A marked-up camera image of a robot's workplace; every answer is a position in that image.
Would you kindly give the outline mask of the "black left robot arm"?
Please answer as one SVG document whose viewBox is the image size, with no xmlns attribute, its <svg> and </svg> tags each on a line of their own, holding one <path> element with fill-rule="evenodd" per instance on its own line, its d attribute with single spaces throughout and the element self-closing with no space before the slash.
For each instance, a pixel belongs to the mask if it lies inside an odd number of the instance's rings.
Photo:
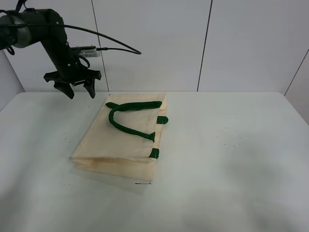
<svg viewBox="0 0 309 232">
<path fill-rule="evenodd" d="M 25 48 L 41 43 L 54 64 L 56 71 L 44 75 L 46 82 L 53 81 L 54 88 L 73 99 L 73 86 L 83 85 L 91 98 L 95 97 L 95 81 L 101 72 L 90 69 L 88 52 L 95 46 L 71 48 L 62 17 L 52 9 L 26 8 L 25 1 L 18 1 L 14 10 L 1 10 L 0 48 L 14 55 L 14 48 Z"/>
</svg>

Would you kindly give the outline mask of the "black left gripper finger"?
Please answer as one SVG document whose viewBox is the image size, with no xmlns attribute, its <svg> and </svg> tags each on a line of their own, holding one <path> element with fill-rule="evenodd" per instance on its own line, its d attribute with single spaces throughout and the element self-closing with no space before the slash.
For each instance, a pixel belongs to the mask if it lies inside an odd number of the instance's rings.
<svg viewBox="0 0 309 232">
<path fill-rule="evenodd" d="M 59 91 L 61 91 L 62 93 L 64 93 L 70 99 L 73 99 L 74 92 L 73 92 L 70 84 L 61 83 L 61 82 L 55 82 L 54 83 L 54 88 L 59 90 Z"/>
<path fill-rule="evenodd" d="M 84 83 L 84 88 L 87 90 L 91 98 L 94 98 L 95 93 L 95 80 L 86 80 Z"/>
</svg>

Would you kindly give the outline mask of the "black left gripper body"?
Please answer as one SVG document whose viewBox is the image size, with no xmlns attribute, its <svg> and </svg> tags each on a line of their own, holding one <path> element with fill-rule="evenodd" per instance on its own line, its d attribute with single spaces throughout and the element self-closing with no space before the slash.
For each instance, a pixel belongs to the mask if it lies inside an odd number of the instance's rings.
<svg viewBox="0 0 309 232">
<path fill-rule="evenodd" d="M 74 51 L 66 50 L 64 53 L 49 52 L 48 56 L 54 64 L 56 71 L 44 75 L 46 82 L 55 81 L 77 85 L 79 82 L 85 83 L 101 79 L 101 72 L 91 70 L 88 59 Z"/>
</svg>

